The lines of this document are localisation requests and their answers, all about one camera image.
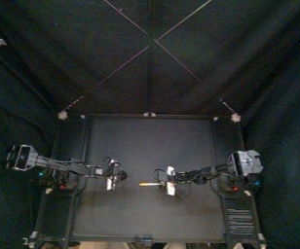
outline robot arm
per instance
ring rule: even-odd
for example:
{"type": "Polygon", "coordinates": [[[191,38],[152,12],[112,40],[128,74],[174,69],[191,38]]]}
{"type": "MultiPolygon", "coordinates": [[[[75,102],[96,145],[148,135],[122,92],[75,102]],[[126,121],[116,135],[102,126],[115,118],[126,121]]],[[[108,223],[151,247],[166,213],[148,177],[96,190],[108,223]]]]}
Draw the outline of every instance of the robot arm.
{"type": "Polygon", "coordinates": [[[167,195],[174,196],[175,185],[201,185],[217,179],[225,192],[255,191],[261,186],[258,175],[262,169],[259,154],[255,151],[235,152],[223,165],[186,172],[175,172],[172,167],[168,167],[167,171],[156,169],[158,183],[140,183],[139,186],[159,186],[166,188],[167,195]]]}
{"type": "Polygon", "coordinates": [[[115,185],[126,179],[122,165],[110,159],[106,170],[99,165],[86,165],[78,160],[52,160],[40,156],[28,145],[13,145],[8,151],[7,168],[19,171],[28,171],[35,167],[44,168],[54,177],[59,185],[68,182],[70,173],[87,178],[107,178],[107,190],[112,190],[115,185]]]}

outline wire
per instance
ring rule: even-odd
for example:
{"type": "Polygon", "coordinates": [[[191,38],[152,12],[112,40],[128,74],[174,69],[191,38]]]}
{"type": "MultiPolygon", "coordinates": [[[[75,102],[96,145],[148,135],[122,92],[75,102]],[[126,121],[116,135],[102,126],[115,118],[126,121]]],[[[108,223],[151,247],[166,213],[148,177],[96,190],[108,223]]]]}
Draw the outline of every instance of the wire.
{"type": "Polygon", "coordinates": [[[179,192],[178,192],[178,190],[175,190],[175,193],[177,193],[177,195],[179,196],[179,197],[182,197],[182,198],[186,198],[186,197],[189,197],[190,196],[190,193],[191,193],[191,186],[190,186],[190,183],[187,184],[187,194],[186,195],[182,195],[179,192]]]}
{"type": "Polygon", "coordinates": [[[158,176],[155,175],[155,173],[156,173],[158,171],[160,171],[160,172],[163,172],[163,173],[166,173],[166,171],[164,171],[163,169],[160,169],[160,168],[156,168],[156,169],[154,170],[152,176],[154,176],[155,180],[159,182],[159,175],[158,175],[158,176]]]}
{"type": "Polygon", "coordinates": [[[103,159],[103,163],[107,164],[107,165],[110,165],[111,160],[112,160],[112,159],[111,159],[110,157],[106,157],[106,158],[103,159]]]}

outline metal frame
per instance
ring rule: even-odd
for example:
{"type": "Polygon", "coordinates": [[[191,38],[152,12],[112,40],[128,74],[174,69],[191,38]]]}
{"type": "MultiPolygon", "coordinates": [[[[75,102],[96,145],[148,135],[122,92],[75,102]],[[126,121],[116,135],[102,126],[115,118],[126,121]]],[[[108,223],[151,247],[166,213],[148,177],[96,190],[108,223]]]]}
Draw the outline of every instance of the metal frame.
{"type": "MultiPolygon", "coordinates": [[[[231,132],[231,131],[225,131],[223,127],[217,123],[214,120],[214,117],[210,116],[199,116],[199,115],[158,115],[156,117],[143,117],[142,115],[91,115],[90,117],[95,118],[138,118],[138,119],[187,119],[187,120],[211,120],[211,131],[213,131],[213,155],[214,155],[214,160],[215,163],[219,163],[219,147],[221,143],[221,137],[223,132],[231,132]]],[[[245,148],[243,145],[243,140],[242,140],[242,135],[241,135],[241,125],[239,123],[231,122],[231,127],[234,128],[234,132],[238,132],[238,141],[235,147],[239,148],[233,148],[233,150],[241,150],[245,148]]],[[[84,155],[86,155],[86,146],[87,146],[87,137],[88,137],[88,120],[84,121],[84,126],[82,130],[82,159],[84,160],[84,155]]],[[[54,237],[48,236],[44,234],[38,233],[38,238],[35,239],[36,244],[35,248],[40,248],[42,244],[44,242],[52,241],[52,242],[59,242],[62,245],[63,249],[68,248],[68,244],[71,241],[114,241],[114,242],[135,242],[140,244],[148,244],[148,241],[151,242],[183,242],[183,243],[226,243],[226,248],[231,249],[235,245],[235,243],[243,242],[243,243],[250,243],[255,246],[257,249],[259,249],[259,241],[258,241],[258,233],[259,233],[259,223],[258,223],[258,214],[257,214],[257,208],[255,208],[255,201],[254,197],[246,198],[249,203],[247,205],[251,207],[251,213],[253,213],[253,219],[254,219],[254,227],[255,227],[255,232],[253,233],[253,236],[250,238],[245,238],[245,240],[238,239],[238,237],[231,236],[229,233],[229,222],[227,222],[227,214],[225,212],[225,208],[227,206],[227,202],[231,202],[231,199],[226,199],[221,197],[222,200],[222,210],[223,210],[223,222],[225,222],[225,234],[223,234],[223,239],[221,240],[214,240],[214,239],[182,239],[181,241],[177,241],[175,239],[156,239],[155,237],[86,237],[86,236],[72,236],[72,228],[74,228],[74,222],[75,222],[75,203],[76,203],[76,198],[78,195],[84,188],[86,185],[86,179],[83,179],[83,182],[79,182],[79,187],[76,190],[70,194],[71,202],[70,202],[70,209],[68,209],[68,220],[67,220],[67,226],[64,229],[64,235],[63,237],[54,237]]],[[[42,226],[42,220],[43,220],[43,213],[46,210],[46,204],[47,204],[47,196],[43,194],[42,197],[42,202],[40,202],[40,208],[39,208],[39,214],[38,214],[38,220],[36,220],[36,225],[35,225],[35,230],[40,231],[40,226],[42,226]]]]}

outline white object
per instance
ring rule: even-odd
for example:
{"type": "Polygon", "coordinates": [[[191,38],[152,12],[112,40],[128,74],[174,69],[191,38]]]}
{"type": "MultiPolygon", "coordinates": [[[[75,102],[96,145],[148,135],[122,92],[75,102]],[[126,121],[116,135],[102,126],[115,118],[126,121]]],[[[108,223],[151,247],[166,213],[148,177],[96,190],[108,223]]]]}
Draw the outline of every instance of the white object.
{"type": "Polygon", "coordinates": [[[166,191],[167,191],[168,196],[175,195],[175,184],[174,183],[170,183],[170,182],[167,183],[166,191]]]}
{"type": "Polygon", "coordinates": [[[243,193],[245,193],[247,196],[250,196],[250,195],[251,195],[249,191],[243,191],[243,193]]]}
{"type": "Polygon", "coordinates": [[[234,245],[233,249],[243,249],[242,244],[241,244],[241,243],[237,243],[237,244],[234,245]]]}
{"type": "MultiPolygon", "coordinates": [[[[175,169],[168,166],[166,173],[168,175],[175,175],[175,169]]],[[[166,185],[166,195],[168,195],[168,196],[174,196],[175,195],[175,184],[174,183],[167,182],[167,185],[166,185]]]]}
{"type": "Polygon", "coordinates": [[[52,192],[52,189],[46,189],[46,194],[48,195],[52,192]]]}
{"type": "Polygon", "coordinates": [[[64,120],[68,117],[68,113],[66,111],[62,111],[58,113],[58,117],[60,120],[64,120]]]}
{"type": "Polygon", "coordinates": [[[237,123],[241,121],[241,116],[237,113],[233,113],[230,119],[237,123]]]}

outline metal bracket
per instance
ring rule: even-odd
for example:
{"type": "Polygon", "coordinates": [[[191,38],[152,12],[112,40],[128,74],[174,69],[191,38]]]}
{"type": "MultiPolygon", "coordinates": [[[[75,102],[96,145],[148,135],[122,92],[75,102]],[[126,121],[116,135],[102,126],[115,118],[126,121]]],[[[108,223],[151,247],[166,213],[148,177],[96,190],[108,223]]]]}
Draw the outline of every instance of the metal bracket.
{"type": "Polygon", "coordinates": [[[136,237],[134,239],[134,243],[138,244],[138,245],[140,244],[140,245],[143,245],[146,247],[150,247],[150,246],[152,246],[155,241],[154,241],[151,236],[150,237],[136,237]]]}

